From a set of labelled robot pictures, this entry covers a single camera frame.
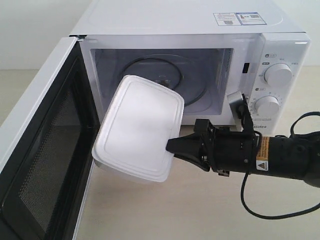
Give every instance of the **white table surface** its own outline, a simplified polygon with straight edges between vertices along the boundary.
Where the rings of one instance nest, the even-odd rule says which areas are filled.
[[[35,73],[0,71],[0,124]],[[275,134],[288,135],[300,115],[320,110],[319,76],[320,67],[302,69]],[[296,126],[301,133],[319,130],[320,117],[310,117]],[[320,210],[273,221],[247,213],[240,202],[242,179],[241,173],[219,177],[179,159],[173,161],[164,183],[138,184],[95,167],[77,239],[320,239]],[[320,189],[297,180],[253,175],[248,179],[245,198],[253,210],[277,215],[317,204]]]

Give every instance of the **microwave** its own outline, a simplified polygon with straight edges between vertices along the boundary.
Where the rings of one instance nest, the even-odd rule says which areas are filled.
[[[91,150],[124,76],[180,94],[183,125],[237,126],[241,92],[268,135],[310,42],[270,0],[94,0],[0,128],[1,239],[76,239]]]

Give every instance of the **plastic container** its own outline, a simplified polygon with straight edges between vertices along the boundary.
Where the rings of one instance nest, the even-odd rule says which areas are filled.
[[[142,77],[125,76],[92,149],[96,165],[133,181],[165,181],[174,157],[166,145],[179,136],[183,110],[178,93]]]

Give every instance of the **orange label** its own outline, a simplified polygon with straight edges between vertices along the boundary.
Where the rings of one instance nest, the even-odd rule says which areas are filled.
[[[259,161],[268,161],[269,158],[269,140],[270,137],[264,136],[262,137],[261,147],[256,156],[256,160]]]

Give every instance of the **timer knob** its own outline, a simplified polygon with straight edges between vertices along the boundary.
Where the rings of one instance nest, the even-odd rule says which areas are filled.
[[[287,85],[293,77],[292,71],[287,64],[277,63],[269,67],[264,73],[264,80],[271,87]]]
[[[259,116],[271,117],[279,111],[279,102],[274,96],[264,96],[257,100],[254,105]]]

